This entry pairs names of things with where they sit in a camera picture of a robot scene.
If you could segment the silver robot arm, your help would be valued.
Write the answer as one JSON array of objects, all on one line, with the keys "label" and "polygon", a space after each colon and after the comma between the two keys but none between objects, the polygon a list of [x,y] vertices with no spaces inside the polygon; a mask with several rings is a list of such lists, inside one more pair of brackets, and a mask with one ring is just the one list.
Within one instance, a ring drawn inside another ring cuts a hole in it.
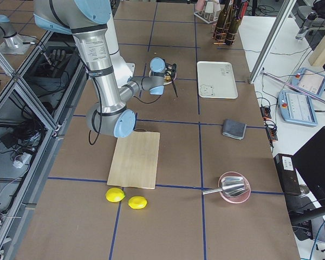
[{"label": "silver robot arm", "polygon": [[127,101],[141,90],[164,92],[165,61],[151,60],[148,77],[134,77],[119,53],[109,1],[35,1],[35,23],[42,29],[72,35],[99,101],[88,111],[88,127],[100,134],[124,138],[136,117]]},{"label": "silver robot arm", "polygon": [[30,46],[25,36],[18,34],[6,15],[0,15],[0,52],[2,54],[23,55]]}]

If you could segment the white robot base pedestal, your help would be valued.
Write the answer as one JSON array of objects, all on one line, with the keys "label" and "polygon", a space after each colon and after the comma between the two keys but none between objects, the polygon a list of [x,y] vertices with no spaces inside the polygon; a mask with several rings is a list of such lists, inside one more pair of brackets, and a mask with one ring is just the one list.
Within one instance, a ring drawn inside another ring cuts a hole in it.
[{"label": "white robot base pedestal", "polygon": [[120,49],[118,45],[118,40],[116,36],[116,30],[114,26],[114,20],[112,11],[110,10],[110,19],[107,22],[107,31],[105,33],[105,38],[107,42],[108,51],[110,54],[110,59],[114,69],[114,75],[118,87],[122,87],[127,83],[128,79],[133,76],[133,72],[130,69],[124,58],[120,54]]}]

